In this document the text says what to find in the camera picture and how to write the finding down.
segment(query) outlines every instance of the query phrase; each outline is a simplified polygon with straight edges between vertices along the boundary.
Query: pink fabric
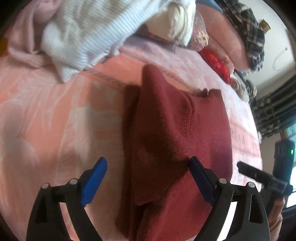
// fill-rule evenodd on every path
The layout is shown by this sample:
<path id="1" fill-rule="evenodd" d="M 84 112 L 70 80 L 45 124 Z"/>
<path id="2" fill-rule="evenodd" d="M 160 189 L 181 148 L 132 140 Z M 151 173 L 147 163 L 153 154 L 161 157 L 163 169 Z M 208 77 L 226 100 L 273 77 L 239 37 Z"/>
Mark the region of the pink fabric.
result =
<path id="1" fill-rule="evenodd" d="M 229 55 L 226 53 L 225 49 L 214 39 L 212 35 L 209 34 L 208 46 L 205 49 L 210 50 L 212 53 L 217 55 L 217 57 L 224 63 L 228 69 L 229 74 L 234 72 L 234 64 L 231 61 Z"/>
<path id="2" fill-rule="evenodd" d="M 56 13 L 61 0 L 33 0 L 19 14 L 11 29 L 8 41 L 10 55 L 34 68 L 49 62 L 40 53 L 42 32 Z"/>
<path id="3" fill-rule="evenodd" d="M 249 63 L 244 43 L 227 17 L 223 13 L 202 4 L 197 4 L 197 10 L 205 21 L 208 34 L 212 35 L 226 51 L 234 67 L 238 71 L 247 71 Z"/>
<path id="4" fill-rule="evenodd" d="M 262 168 L 250 106 L 196 51 L 176 48 L 172 53 L 153 40 L 132 36 L 120 52 L 65 84 L 53 66 L 20 67 L 10 56 L 0 56 L 0 213 L 19 241 L 25 240 L 40 186 L 63 185 L 92 168 L 100 156 L 107 159 L 108 170 L 86 212 L 104 241 L 127 241 L 115 226 L 123 177 L 123 93 L 127 84 L 141 84 L 146 64 L 157 65 L 178 89 L 221 90 L 231 128 L 231 183 L 251 181 L 238 173 L 238 161 Z M 65 205 L 62 212 L 71 240 L 78 241 Z M 218 241 L 227 234 L 222 230 Z"/>

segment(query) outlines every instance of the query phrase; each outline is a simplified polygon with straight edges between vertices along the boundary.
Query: patterned pillow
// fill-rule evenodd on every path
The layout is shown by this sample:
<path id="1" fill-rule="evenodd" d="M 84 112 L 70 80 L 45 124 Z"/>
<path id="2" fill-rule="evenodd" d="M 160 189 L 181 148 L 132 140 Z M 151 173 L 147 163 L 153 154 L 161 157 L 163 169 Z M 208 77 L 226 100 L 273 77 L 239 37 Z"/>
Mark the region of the patterned pillow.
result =
<path id="1" fill-rule="evenodd" d="M 187 49 L 201 51 L 204 47 L 207 47 L 209 41 L 209 36 L 207 34 L 205 22 L 201 14 L 196 10 L 195 20 L 193 24 L 193 32 L 191 40 L 187 46 Z"/>

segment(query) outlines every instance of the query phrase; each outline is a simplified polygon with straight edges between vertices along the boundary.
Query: white wall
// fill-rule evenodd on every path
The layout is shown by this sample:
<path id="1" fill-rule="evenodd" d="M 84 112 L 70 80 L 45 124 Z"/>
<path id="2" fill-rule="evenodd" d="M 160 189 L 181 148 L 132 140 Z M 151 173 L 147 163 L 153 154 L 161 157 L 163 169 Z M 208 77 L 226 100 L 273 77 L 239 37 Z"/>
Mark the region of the white wall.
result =
<path id="1" fill-rule="evenodd" d="M 277 141 L 281 140 L 280 134 L 262 140 L 260 145 L 261 157 L 263 161 L 263 171 L 272 174 L 274 169 L 274 145 Z"/>
<path id="2" fill-rule="evenodd" d="M 293 75 L 296 74 L 295 68 L 292 68 L 291 70 L 287 71 L 286 73 L 279 76 L 279 78 L 273 82 L 269 82 L 270 84 L 258 92 L 256 95 L 257 99 L 260 99 L 261 97 L 275 91 L 277 88 L 279 88 L 281 85 L 283 85 L 287 80 L 289 80 Z"/>
<path id="3" fill-rule="evenodd" d="M 263 69 L 259 72 L 250 73 L 250 79 L 257 87 L 258 93 L 269 86 L 273 85 L 278 79 L 285 82 L 288 79 L 282 78 L 287 72 L 295 71 L 295 61 L 293 50 L 287 35 L 287 28 L 279 18 L 279 16 L 270 8 L 263 0 L 240 0 L 253 10 L 253 13 L 258 22 L 264 19 L 271 27 L 265 34 L 265 60 Z M 276 61 L 275 69 L 273 69 L 274 59 L 281 53 L 285 47 L 288 50 Z"/>

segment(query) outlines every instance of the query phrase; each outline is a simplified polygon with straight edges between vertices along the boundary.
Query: metal screw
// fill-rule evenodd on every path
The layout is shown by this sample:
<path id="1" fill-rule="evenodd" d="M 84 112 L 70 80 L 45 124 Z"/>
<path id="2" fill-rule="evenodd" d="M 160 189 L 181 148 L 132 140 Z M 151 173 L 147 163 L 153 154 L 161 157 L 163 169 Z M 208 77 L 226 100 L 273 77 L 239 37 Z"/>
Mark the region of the metal screw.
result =
<path id="1" fill-rule="evenodd" d="M 248 183 L 249 187 L 250 188 L 254 188 L 255 187 L 255 184 L 254 183 Z"/>
<path id="2" fill-rule="evenodd" d="M 49 187 L 49 184 L 48 183 L 43 183 L 42 186 L 41 186 L 43 189 L 46 189 Z"/>
<path id="3" fill-rule="evenodd" d="M 227 183 L 227 180 L 225 178 L 220 178 L 219 179 L 219 182 L 222 183 L 222 184 L 226 184 Z"/>
<path id="4" fill-rule="evenodd" d="M 78 182 L 78 179 L 77 178 L 72 178 L 70 180 L 70 184 L 72 184 L 72 185 L 76 184 L 77 182 Z"/>

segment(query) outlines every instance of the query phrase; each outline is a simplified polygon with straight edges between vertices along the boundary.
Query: plaid cloth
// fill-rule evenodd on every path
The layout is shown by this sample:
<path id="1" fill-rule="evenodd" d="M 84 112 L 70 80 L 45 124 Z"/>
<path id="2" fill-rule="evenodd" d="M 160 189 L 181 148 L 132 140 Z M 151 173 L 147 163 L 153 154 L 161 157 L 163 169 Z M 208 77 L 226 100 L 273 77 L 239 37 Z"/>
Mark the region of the plaid cloth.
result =
<path id="1" fill-rule="evenodd" d="M 259 71 L 264 61 L 265 36 L 252 9 L 238 0 L 215 0 L 245 43 L 250 69 Z"/>

